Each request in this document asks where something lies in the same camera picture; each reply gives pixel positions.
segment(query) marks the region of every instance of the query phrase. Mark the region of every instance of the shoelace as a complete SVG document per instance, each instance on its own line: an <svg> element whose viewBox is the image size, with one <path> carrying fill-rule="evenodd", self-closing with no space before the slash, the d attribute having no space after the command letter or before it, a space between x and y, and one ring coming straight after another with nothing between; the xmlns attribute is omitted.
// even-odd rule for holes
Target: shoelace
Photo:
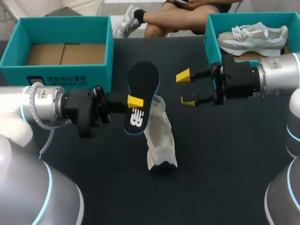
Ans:
<svg viewBox="0 0 300 225"><path fill-rule="evenodd" d="M254 30L252 32L249 32L246 27L248 27L250 25L244 25L244 26L236 26L236 27L232 27L232 33L235 39L239 40L239 38L241 37L252 37L254 34L259 33L259 32L263 32L263 30Z"/></svg>

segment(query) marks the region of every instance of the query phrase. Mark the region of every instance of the white sneaker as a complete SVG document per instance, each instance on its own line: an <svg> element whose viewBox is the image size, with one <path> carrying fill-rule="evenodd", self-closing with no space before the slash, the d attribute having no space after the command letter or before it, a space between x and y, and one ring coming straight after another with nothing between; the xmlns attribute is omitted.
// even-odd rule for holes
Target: white sneaker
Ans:
<svg viewBox="0 0 300 225"><path fill-rule="evenodd" d="M266 57L279 56L288 37L286 26L280 29L268 28L261 22L232 28L232 32L219 35L219 47L227 53L241 56L247 52L256 52Z"/></svg>
<svg viewBox="0 0 300 225"><path fill-rule="evenodd" d="M165 113L165 102L159 96L155 96L152 101L149 122L144 134L149 147L147 153L149 170L165 161L178 167L171 124Z"/></svg>
<svg viewBox="0 0 300 225"><path fill-rule="evenodd" d="M134 18L134 13L138 9L138 7L132 5L128 7L122 22L118 23L112 30L114 38L127 38L133 31L141 26L139 21Z"/></svg>

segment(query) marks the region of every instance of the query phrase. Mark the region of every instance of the gray shoe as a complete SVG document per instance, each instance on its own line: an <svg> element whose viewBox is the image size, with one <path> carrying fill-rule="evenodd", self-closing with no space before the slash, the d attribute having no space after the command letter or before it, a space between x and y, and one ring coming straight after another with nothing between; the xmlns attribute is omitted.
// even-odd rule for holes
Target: gray shoe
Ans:
<svg viewBox="0 0 300 225"><path fill-rule="evenodd" d="M114 38L127 38L133 31L138 29L141 24L137 19L134 18L134 12L139 9L136 6L129 6L122 22L118 23L113 28Z"/></svg>

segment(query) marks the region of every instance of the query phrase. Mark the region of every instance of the hand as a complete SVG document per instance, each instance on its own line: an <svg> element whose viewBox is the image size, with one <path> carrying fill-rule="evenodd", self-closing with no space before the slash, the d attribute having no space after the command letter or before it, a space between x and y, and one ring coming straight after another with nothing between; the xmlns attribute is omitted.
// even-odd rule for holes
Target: hand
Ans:
<svg viewBox="0 0 300 225"><path fill-rule="evenodd" d="M189 11L193 11L194 9L206 5L204 0L189 0L188 3L182 3L180 1L177 2L178 4L180 4L182 6L182 8L189 10Z"/></svg>

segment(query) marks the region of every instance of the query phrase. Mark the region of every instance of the sock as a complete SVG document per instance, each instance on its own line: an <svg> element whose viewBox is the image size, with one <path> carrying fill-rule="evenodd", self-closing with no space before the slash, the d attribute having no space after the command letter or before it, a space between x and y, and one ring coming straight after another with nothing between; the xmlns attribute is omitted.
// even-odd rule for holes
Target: sock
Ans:
<svg viewBox="0 0 300 225"><path fill-rule="evenodd" d="M133 16L135 19L137 19L140 23L145 23L144 22L144 14L146 11L143 9L137 9L134 13Z"/></svg>

